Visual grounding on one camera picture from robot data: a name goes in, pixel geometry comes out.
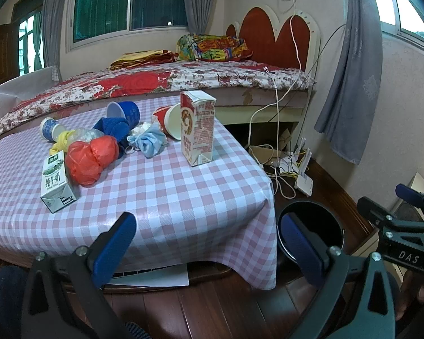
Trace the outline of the person's right hand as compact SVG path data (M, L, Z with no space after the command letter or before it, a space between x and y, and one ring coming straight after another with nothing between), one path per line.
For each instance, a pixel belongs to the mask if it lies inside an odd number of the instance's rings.
M424 276L408 270L404 274L395 306L396 321L399 321L404 316L408 305L414 301L424 302Z

